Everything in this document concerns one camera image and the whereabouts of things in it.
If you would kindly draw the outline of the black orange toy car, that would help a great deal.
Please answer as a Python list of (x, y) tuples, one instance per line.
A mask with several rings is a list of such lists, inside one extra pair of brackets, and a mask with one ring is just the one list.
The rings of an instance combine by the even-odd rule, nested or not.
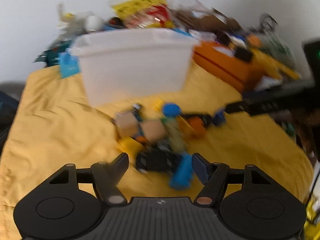
[(212, 124), (210, 114), (184, 114), (181, 115), (184, 124), (181, 130), (186, 138), (202, 138), (207, 133), (207, 128)]

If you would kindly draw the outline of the brown parcel bag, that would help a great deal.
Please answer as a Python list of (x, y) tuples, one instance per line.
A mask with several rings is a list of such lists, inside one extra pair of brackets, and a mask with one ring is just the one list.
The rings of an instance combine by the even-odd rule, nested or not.
[(242, 30), (241, 25), (233, 18), (226, 18), (225, 21), (218, 19), (214, 14), (196, 17), (190, 10), (176, 10), (173, 16), (187, 30), (204, 31), (217, 33), (220, 31), (237, 32)]

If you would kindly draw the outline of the blue round disc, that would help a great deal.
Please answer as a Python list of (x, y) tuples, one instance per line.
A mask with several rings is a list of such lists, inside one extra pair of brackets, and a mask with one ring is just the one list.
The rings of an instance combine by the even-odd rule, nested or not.
[(165, 103), (162, 107), (162, 113), (167, 118), (175, 118), (176, 116), (180, 115), (181, 108), (175, 103)]

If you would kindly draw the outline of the light blue card box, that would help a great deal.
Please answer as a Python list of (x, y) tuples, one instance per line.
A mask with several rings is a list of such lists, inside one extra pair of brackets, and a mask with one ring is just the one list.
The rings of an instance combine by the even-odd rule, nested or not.
[(79, 60), (76, 56), (65, 51), (59, 54), (60, 74), (62, 78), (67, 78), (80, 73)]

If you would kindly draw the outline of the blue toy brick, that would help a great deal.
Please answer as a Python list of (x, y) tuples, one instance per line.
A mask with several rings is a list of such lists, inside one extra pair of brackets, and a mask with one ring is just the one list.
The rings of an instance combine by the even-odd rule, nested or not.
[(176, 171), (169, 181), (169, 186), (176, 190), (185, 190), (190, 187), (193, 178), (191, 155), (182, 154)]

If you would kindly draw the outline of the dark green tissue pack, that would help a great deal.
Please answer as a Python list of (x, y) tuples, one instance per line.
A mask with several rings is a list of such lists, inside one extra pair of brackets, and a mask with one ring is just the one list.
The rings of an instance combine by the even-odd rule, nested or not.
[(45, 51), (43, 51), (35, 60), (36, 62), (44, 62), (46, 67), (59, 64), (59, 54), (66, 51), (72, 40), (55, 41)]

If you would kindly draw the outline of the olive green toy vehicle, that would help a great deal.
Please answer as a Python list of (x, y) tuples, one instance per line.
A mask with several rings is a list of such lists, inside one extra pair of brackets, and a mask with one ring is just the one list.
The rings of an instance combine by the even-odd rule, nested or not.
[(187, 144), (183, 139), (183, 134), (176, 119), (166, 118), (164, 126), (168, 133), (168, 140), (172, 151), (176, 153), (185, 152), (187, 150)]

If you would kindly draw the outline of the yellow toy brick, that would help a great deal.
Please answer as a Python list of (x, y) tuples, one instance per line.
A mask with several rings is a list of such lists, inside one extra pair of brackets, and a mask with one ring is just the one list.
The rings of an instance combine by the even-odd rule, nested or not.
[(137, 153), (141, 151), (144, 146), (137, 142), (135, 139), (132, 139), (131, 137), (125, 137), (118, 141), (118, 148), (122, 152), (126, 153)]

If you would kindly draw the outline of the green net bag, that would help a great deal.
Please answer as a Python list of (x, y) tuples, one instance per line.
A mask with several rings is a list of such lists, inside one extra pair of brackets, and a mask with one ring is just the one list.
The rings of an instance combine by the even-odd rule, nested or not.
[(296, 70), (296, 58), (289, 45), (276, 33), (277, 26), (276, 20), (271, 15), (264, 13), (260, 16), (258, 30), (263, 44), (260, 50)]

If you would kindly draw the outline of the white plastic bag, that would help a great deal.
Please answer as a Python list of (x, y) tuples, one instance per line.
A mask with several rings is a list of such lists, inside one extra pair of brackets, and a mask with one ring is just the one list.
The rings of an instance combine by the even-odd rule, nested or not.
[(59, 35), (57, 39), (59, 41), (72, 40), (75, 37), (85, 34), (85, 22), (89, 16), (93, 16), (93, 12), (79, 12), (72, 14), (65, 12), (65, 6), (63, 3), (57, 5), (57, 14), (59, 17), (58, 30)]

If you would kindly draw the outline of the white plastic bin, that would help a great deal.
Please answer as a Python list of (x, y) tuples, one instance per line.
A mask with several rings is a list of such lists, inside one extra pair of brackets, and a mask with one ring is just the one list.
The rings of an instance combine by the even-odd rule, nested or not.
[(199, 41), (165, 28), (121, 29), (77, 37), (77, 57), (92, 107), (182, 89)]

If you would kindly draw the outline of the yellow snack bag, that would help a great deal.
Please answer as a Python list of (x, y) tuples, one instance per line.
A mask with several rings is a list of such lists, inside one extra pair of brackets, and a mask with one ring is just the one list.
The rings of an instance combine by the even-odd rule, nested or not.
[(112, 0), (110, 6), (128, 29), (174, 28), (167, 0)]

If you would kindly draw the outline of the orange box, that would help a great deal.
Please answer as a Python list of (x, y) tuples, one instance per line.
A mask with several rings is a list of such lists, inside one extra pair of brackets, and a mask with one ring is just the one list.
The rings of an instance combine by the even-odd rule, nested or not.
[(242, 61), (234, 56), (234, 51), (216, 42), (201, 42), (194, 49), (193, 60), (239, 93), (253, 90), (264, 75), (263, 68), (254, 60)]

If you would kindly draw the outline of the wooden cube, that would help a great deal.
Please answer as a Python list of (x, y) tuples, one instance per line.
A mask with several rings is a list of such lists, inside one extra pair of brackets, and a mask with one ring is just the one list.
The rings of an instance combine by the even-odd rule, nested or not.
[(139, 132), (138, 119), (132, 112), (117, 116), (115, 123), (121, 138), (134, 137)]
[(167, 130), (159, 119), (144, 121), (140, 126), (148, 142), (153, 143), (167, 136)]

